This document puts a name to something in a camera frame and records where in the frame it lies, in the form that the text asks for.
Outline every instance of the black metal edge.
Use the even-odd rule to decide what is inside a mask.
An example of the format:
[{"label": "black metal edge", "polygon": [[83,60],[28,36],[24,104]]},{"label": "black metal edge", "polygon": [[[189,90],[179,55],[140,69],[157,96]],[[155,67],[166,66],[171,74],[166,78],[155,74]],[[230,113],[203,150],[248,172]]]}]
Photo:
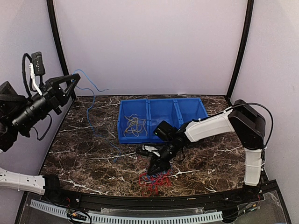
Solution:
[{"label": "black metal edge", "polygon": [[227,96],[224,96],[224,99],[226,100],[228,106],[232,106],[232,102],[230,101],[230,99]]},{"label": "black metal edge", "polygon": [[[213,97],[226,97],[226,95],[221,95],[221,94],[136,94],[136,95],[129,95],[129,94],[124,94],[124,95],[96,95],[95,97],[112,97],[112,96],[177,96],[177,97],[183,97],[183,96],[213,96]],[[93,95],[84,95],[84,96],[78,96],[78,97],[93,97]]]},{"label": "black metal edge", "polygon": [[20,221],[21,221],[22,213],[23,213],[24,208],[25,208],[24,205],[25,205],[26,200],[27,200],[27,195],[28,195],[28,192],[25,191],[23,196],[22,196],[21,203],[20,203],[20,206],[19,206],[19,209],[18,209],[17,216],[15,218],[14,224],[19,224]]},{"label": "black metal edge", "polygon": [[[66,65],[66,60],[65,60],[65,57],[64,57],[64,51],[62,49],[62,45],[61,45],[61,41],[60,41],[60,36],[59,36],[59,31],[58,31],[58,26],[57,26],[57,21],[56,21],[56,16],[55,16],[55,9],[54,9],[53,0],[47,0],[47,6],[48,6],[50,24],[51,24],[51,28],[52,28],[52,34],[53,34],[53,38],[54,38],[54,42],[55,42],[56,51],[57,51],[57,54],[58,54],[60,66],[61,66],[61,69],[62,69],[62,72],[63,72],[64,76],[67,76],[67,75],[69,75],[69,70],[68,70],[67,65]],[[71,98],[72,98],[72,100],[75,100],[75,98],[76,98],[76,94],[75,94],[74,91],[71,94]]]},{"label": "black metal edge", "polygon": [[[279,190],[276,180],[265,182],[261,186],[263,193]],[[105,196],[60,190],[60,195],[69,197],[71,201],[79,201],[75,208],[83,210],[125,209],[125,210],[173,210],[204,207],[205,210],[228,210],[237,204],[224,199],[228,195],[240,193],[242,189],[234,189],[218,193],[177,197],[124,197]]]},{"label": "black metal edge", "polygon": [[44,164],[45,164],[45,162],[46,162],[46,159],[47,159],[47,157],[48,157],[48,155],[49,155],[49,151],[51,150],[52,145],[54,144],[55,138],[56,138],[56,136],[58,135],[59,130],[60,130],[62,124],[64,123],[64,120],[65,120],[67,114],[69,113],[71,107],[73,106],[74,102],[75,102],[75,100],[72,100],[70,107],[68,108],[67,112],[64,114],[64,118],[62,118],[62,121],[60,122],[60,125],[59,125],[59,127],[58,127],[58,129],[57,129],[57,131],[56,131],[56,133],[55,133],[55,136],[54,136],[54,138],[53,138],[53,140],[52,140],[52,142],[51,142],[51,144],[50,144],[50,147],[49,147],[49,149],[48,149],[48,152],[47,152],[47,154],[46,154],[46,156],[45,156],[45,158],[44,158],[44,160],[43,160],[43,164],[42,164],[41,168],[40,168],[39,171],[38,171],[38,175],[40,175],[40,173],[41,173],[41,171],[42,171],[42,168],[43,168],[43,166],[44,166]]},{"label": "black metal edge", "polygon": [[228,92],[226,93],[226,96],[228,99],[230,99],[232,97],[232,94],[233,94],[233,91],[235,88],[235,84],[237,82],[237,78],[239,75],[240,67],[242,64],[242,60],[243,60],[243,56],[244,56],[244,52],[245,52],[245,48],[246,48],[246,42],[247,42],[247,38],[248,38],[248,33],[249,33],[249,28],[250,28],[251,17],[252,17],[253,3],[254,3],[254,0],[247,1],[245,22],[244,22],[240,47],[239,47],[239,51],[238,51],[238,56],[237,56],[237,60],[235,62],[235,68],[233,71],[233,75],[232,75],[232,78],[230,80],[230,84],[228,87]]},{"label": "black metal edge", "polygon": [[265,170],[262,171],[262,173],[261,173],[261,178],[262,178],[262,180],[263,180],[264,182],[268,182],[268,181],[269,181],[269,178],[268,178],[267,173],[266,173]]}]

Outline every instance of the red string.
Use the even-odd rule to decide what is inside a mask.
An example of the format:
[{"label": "red string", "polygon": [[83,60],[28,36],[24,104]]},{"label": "red string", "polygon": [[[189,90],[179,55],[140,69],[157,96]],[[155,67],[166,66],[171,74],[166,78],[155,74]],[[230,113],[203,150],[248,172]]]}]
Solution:
[{"label": "red string", "polygon": [[142,192],[142,196],[151,196],[153,193],[157,195],[159,193],[159,186],[171,186],[170,175],[171,170],[168,170],[166,174],[160,173],[157,176],[148,176],[146,173],[142,173],[139,176],[139,186],[146,188]]},{"label": "red string", "polygon": [[68,204],[68,206],[67,206],[67,208],[69,208],[69,206],[70,206],[70,204],[71,204],[71,200],[70,200],[68,197],[66,197],[65,199],[69,202],[69,204]]},{"label": "red string", "polygon": [[261,202],[261,198],[260,198],[259,195],[257,195],[257,197],[258,197],[258,203],[257,204],[259,204]]}]

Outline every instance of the black metal frame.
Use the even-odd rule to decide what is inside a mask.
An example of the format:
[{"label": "black metal frame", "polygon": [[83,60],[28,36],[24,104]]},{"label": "black metal frame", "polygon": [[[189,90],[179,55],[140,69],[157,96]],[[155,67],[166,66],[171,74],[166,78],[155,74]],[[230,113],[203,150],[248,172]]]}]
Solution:
[{"label": "black metal frame", "polygon": [[230,101],[230,98],[232,97],[232,94],[233,94],[233,91],[235,88],[235,84],[237,82],[237,78],[239,75],[240,67],[242,64],[242,60],[243,60],[243,56],[244,56],[244,52],[245,52],[245,48],[246,48],[246,42],[247,42],[247,38],[248,38],[248,33],[249,33],[249,28],[250,28],[251,17],[252,17],[253,3],[254,3],[254,0],[248,0],[248,2],[247,2],[245,22],[244,22],[239,52],[238,52],[237,60],[235,62],[235,68],[233,71],[233,75],[232,75],[232,78],[230,80],[230,84],[228,87],[228,92],[226,93],[226,97],[227,97],[228,101]]},{"label": "black metal frame", "polygon": [[[261,185],[261,200],[263,200],[263,194],[276,191],[284,211],[285,219],[288,224],[291,224],[289,213],[276,180],[268,181],[265,173],[262,174],[262,178],[264,177],[266,179],[263,179]],[[228,211],[238,210],[237,206],[242,204],[228,202],[225,198],[238,194],[241,191],[242,189],[234,189],[219,193],[177,197],[105,196],[70,190],[61,190],[60,193],[63,196],[70,198],[71,208],[86,211],[101,211],[103,208],[121,210],[175,210],[203,207],[205,211],[217,210],[222,211],[225,214]],[[42,199],[48,201],[48,197],[42,196]]]},{"label": "black metal frame", "polygon": [[[51,28],[52,28],[52,34],[53,34],[60,66],[61,66],[64,76],[67,76],[67,75],[69,75],[69,70],[67,68],[66,60],[64,57],[64,51],[62,49],[62,45],[61,45],[61,41],[60,41],[53,0],[47,0],[47,6],[48,6],[50,24],[51,24]],[[72,98],[72,100],[75,100],[75,98],[76,98],[75,92],[73,92],[71,94],[71,98]]]}]

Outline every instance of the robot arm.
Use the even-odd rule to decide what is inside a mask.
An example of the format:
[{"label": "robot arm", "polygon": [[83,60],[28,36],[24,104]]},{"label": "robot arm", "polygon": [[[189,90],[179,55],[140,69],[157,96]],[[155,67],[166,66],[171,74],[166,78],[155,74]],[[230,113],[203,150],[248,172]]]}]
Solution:
[{"label": "robot arm", "polygon": [[153,146],[143,146],[137,153],[143,155],[152,154],[148,174],[168,170],[170,160],[177,155],[184,146],[197,142],[209,136],[226,132],[236,132],[246,154],[245,185],[256,186],[259,183],[263,139],[265,136],[265,119],[243,100],[237,100],[233,107],[213,115],[211,117],[194,120],[183,124],[180,129],[172,127],[162,121],[154,133],[166,144],[161,150]]},{"label": "robot arm", "polygon": [[[24,56],[30,59],[30,88],[32,89],[31,85],[33,84],[37,94],[31,97],[29,92],[29,97],[25,98],[18,95],[9,82],[0,85],[0,153],[6,152],[12,147],[17,140],[18,133],[30,137],[30,129],[38,121],[45,119],[50,111],[54,110],[59,115],[62,112],[60,107],[67,104],[80,80],[79,74],[74,74],[51,78],[43,84],[41,77],[45,74],[45,69],[41,52],[32,54],[32,58],[28,54]],[[35,81],[36,75],[41,78],[39,86]],[[69,84],[63,89],[60,84],[68,81]],[[46,189],[58,189],[60,184],[59,179],[54,175],[30,176],[0,168],[0,187],[43,195]]]}]

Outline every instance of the wire bundle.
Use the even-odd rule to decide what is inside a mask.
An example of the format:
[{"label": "wire bundle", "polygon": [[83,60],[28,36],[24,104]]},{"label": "wire bundle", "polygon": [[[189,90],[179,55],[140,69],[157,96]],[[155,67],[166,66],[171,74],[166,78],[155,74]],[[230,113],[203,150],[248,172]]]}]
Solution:
[{"label": "wire bundle", "polygon": [[145,136],[148,135],[148,132],[145,128],[146,119],[139,119],[137,114],[132,114],[129,117],[125,116],[125,119],[128,120],[128,127],[123,133],[124,136],[126,136],[126,134],[133,134],[134,136],[139,137],[139,134],[142,133],[144,130],[146,133]]},{"label": "wire bundle", "polygon": [[151,196],[153,193],[156,195],[159,192],[159,186],[171,186],[170,175],[172,174],[172,169],[167,172],[161,172],[157,175],[147,175],[147,173],[142,173],[139,176],[139,186],[146,187],[146,190],[142,192],[142,196]]}]

